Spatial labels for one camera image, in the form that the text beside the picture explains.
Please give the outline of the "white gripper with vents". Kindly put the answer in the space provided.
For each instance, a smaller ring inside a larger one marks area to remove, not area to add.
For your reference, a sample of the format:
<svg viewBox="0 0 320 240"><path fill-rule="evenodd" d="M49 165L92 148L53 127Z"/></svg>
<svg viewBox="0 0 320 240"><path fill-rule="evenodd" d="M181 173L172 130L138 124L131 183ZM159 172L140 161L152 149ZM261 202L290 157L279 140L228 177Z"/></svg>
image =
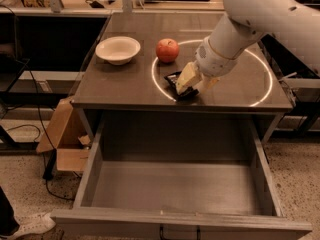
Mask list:
<svg viewBox="0 0 320 240"><path fill-rule="evenodd" d="M239 55L240 46L229 39L205 37L195 52L196 63L187 63L176 81L177 94L196 84L200 93L208 91L235 67Z"/></svg>

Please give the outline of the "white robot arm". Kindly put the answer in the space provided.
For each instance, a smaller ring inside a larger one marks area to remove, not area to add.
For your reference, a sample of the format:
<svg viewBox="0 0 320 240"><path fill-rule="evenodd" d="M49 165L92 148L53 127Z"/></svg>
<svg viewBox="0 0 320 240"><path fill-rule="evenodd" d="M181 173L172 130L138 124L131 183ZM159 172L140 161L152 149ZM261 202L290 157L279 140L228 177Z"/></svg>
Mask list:
<svg viewBox="0 0 320 240"><path fill-rule="evenodd" d="M320 69L320 12L295 0L223 0L224 14L175 84L181 94L228 74L251 44L269 34L314 73Z"/></svg>

